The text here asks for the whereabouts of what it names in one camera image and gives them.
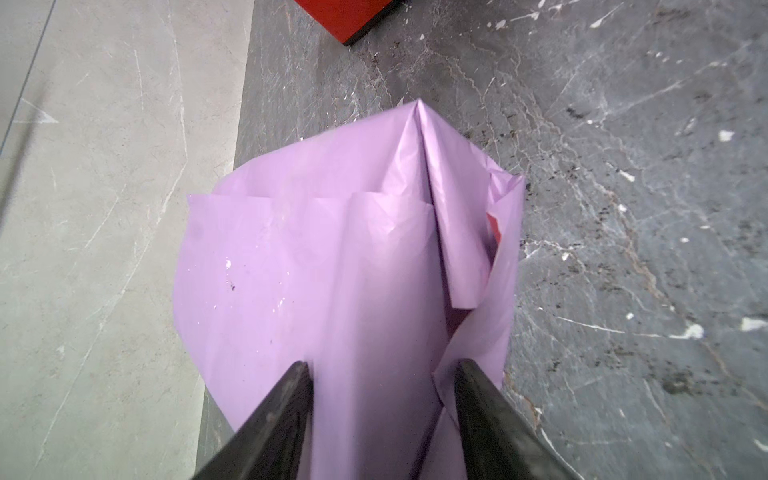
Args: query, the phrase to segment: dark gray tile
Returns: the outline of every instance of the dark gray tile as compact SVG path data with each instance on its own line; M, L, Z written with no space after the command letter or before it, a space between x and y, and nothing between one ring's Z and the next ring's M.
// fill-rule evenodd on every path
M530 182L504 390L539 438L581 478L758 478L766 13L414 0L346 48L257 2L236 164L423 98Z

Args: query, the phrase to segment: purple wrapping paper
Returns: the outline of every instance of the purple wrapping paper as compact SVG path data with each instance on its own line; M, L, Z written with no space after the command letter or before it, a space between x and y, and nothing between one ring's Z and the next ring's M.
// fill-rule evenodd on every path
M305 360L302 476L465 478L453 371L501 385L524 189L415 101L190 195L175 324L232 428Z

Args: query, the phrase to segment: gray marble floor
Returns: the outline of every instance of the gray marble floor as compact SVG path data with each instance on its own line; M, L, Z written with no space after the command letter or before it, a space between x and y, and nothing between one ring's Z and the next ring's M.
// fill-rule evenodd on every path
M253 0L52 3L0 0L0 478L186 480L174 271L186 194L232 170Z
M257 2L236 164L424 99L528 177L504 391L543 443L578 478L758 478L767 16L412 0L347 48Z

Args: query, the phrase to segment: white paint speck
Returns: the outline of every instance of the white paint speck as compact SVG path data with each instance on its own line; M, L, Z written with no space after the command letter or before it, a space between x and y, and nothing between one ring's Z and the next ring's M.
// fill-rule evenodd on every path
M757 448L762 450L765 453L768 453L768 445L762 443L760 440L755 439L755 445L757 445Z
M683 333L683 335L669 335L671 339L700 339L704 337L704 328L698 323L691 324Z
M75 86L75 87L77 87L79 84L83 83L83 81L84 81L86 78L88 78L88 75L90 75L90 74L91 74L91 72L88 72L87 74L83 75L83 78L81 78L80 80L78 80L78 83L74 84L74 86Z
M601 18L599 18L596 22L594 22L592 25L589 25L589 28L600 28L600 25L603 25L603 20L611 16L611 13L615 12L619 7L621 7L624 4L624 2L620 3L619 5L616 5L610 12L603 15Z
M626 178L630 182L634 182L634 175L633 174L628 174L624 170L619 170L619 175L621 175L622 177Z
M730 130L721 130L720 133L717 134L717 139L720 141L730 141L731 138L733 138L733 133Z
M682 134L689 134L690 132L694 131L695 124L696 124L696 117L693 117L688 121L687 124L685 124L685 127L681 128L680 130L674 133L675 137L679 137Z
M739 327L739 330L742 332L751 332L753 330L766 328L767 326L768 322L764 319L760 319L754 316L745 316L741 319L741 326Z

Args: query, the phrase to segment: red object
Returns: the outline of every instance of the red object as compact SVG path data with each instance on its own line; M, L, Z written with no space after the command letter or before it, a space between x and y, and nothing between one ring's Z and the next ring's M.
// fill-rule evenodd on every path
M351 45L395 7L397 0L296 0L336 40Z

